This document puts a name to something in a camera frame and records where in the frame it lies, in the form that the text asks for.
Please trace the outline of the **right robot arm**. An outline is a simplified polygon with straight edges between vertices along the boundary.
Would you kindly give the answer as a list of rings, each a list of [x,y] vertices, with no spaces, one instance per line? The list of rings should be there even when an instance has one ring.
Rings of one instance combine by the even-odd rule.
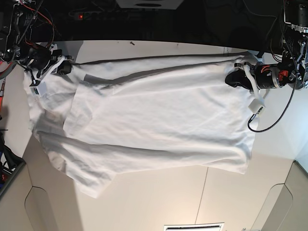
[[[38,79],[44,78],[49,71],[59,75],[72,71],[72,57],[63,56],[61,50],[52,50],[56,27],[51,17],[39,11],[42,5],[42,0],[0,2],[0,62],[8,65],[1,70],[1,79],[5,79],[17,64],[25,71],[37,71]],[[31,41],[37,20],[51,27],[51,38],[46,45]]]

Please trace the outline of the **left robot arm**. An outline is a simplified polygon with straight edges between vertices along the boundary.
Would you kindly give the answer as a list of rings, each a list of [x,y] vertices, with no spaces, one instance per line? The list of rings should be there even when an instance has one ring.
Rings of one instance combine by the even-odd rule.
[[[279,47],[282,57],[276,64],[248,63],[250,81],[244,65],[236,63],[235,71],[228,74],[225,83],[231,87],[242,87],[253,91],[279,89],[285,85],[299,90],[308,84],[308,2],[306,0],[285,0],[279,17],[275,20],[281,34]]]

